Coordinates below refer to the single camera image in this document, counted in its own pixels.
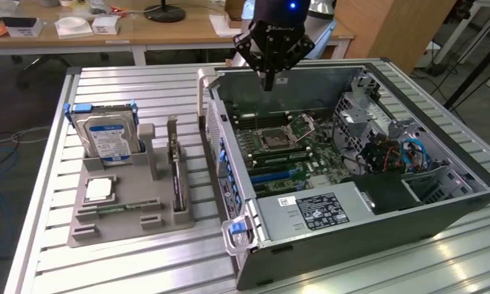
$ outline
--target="gray carpet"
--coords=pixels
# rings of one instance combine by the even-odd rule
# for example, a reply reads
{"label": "gray carpet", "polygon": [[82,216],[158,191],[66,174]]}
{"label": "gray carpet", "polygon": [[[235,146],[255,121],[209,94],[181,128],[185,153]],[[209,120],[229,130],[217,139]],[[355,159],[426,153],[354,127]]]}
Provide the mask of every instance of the gray carpet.
{"label": "gray carpet", "polygon": [[[442,27],[435,36],[436,42],[443,43],[446,41],[447,35],[452,29],[454,25],[451,24]],[[472,31],[467,30],[462,40],[466,40],[471,34]],[[446,82],[442,84],[440,90],[446,95],[454,92],[488,49],[490,40],[487,39],[471,55],[468,62],[456,67],[458,74],[450,75]],[[223,58],[227,57],[225,53],[225,50],[213,50],[210,61],[222,61]],[[109,61],[101,61],[98,54],[66,55],[65,58],[73,66],[79,67],[131,65],[131,55],[129,53],[111,53],[109,56]],[[149,64],[193,63],[197,61],[197,55],[193,51],[182,51],[179,53],[165,51],[149,53],[147,59]],[[23,65],[31,60],[34,60],[34,56],[23,56]],[[55,111],[54,108],[58,101],[65,69],[57,62],[47,63],[29,76],[30,87],[21,91],[14,87],[14,76],[21,68],[22,65],[13,64],[7,56],[0,57],[0,132],[9,130],[18,131],[35,126],[47,125],[51,122]],[[414,71],[414,73],[420,77],[426,76],[419,70]],[[483,77],[488,74],[490,68],[484,72]],[[439,83],[443,76],[444,75],[430,78],[432,82]],[[430,92],[434,89],[434,85],[427,79],[416,78],[415,81],[426,91]],[[438,92],[434,94],[434,97],[442,101]],[[458,111],[468,127],[490,144],[490,88],[483,86],[474,93],[467,102],[458,108]],[[46,132],[31,133],[29,137],[26,137],[26,140],[41,138],[46,134]],[[10,148],[11,146],[11,143],[0,144],[2,148]],[[45,142],[21,145],[17,151],[19,160],[10,171],[0,177],[0,192],[7,203],[9,219],[13,224],[11,238],[6,241],[6,245],[3,246],[5,249],[0,251],[0,257],[5,258],[5,260],[0,260],[0,293],[5,286],[10,267],[10,260],[6,260],[6,258],[13,255],[17,236],[19,234],[37,177],[43,147]],[[0,158],[5,154],[5,152],[0,151]],[[0,211],[0,243],[7,235],[7,223],[5,220],[3,213]]]}

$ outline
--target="robotic arm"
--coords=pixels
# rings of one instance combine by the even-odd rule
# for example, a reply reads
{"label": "robotic arm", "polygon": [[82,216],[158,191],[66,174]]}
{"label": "robotic arm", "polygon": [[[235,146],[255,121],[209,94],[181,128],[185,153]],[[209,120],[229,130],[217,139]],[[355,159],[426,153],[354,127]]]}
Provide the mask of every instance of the robotic arm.
{"label": "robotic arm", "polygon": [[335,0],[258,0],[249,30],[233,38],[237,52],[258,73],[263,91],[270,91],[275,74],[289,70],[314,49],[305,34],[309,15],[331,21]]}

